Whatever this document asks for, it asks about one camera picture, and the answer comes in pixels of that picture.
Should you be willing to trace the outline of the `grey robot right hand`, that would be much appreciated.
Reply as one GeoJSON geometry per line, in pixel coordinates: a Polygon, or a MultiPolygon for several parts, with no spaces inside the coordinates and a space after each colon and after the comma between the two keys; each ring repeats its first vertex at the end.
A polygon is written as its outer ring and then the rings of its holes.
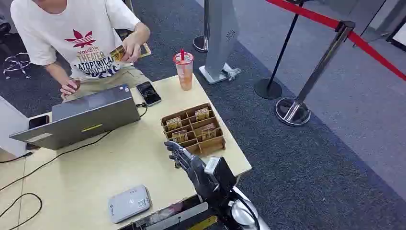
{"type": "Polygon", "coordinates": [[[209,206],[215,207],[216,199],[219,197],[219,184],[213,176],[204,171],[206,168],[204,161],[200,157],[191,154],[177,142],[167,140],[164,145],[171,152],[169,158],[175,161],[175,166],[182,168],[187,173],[197,194],[209,206]]]}

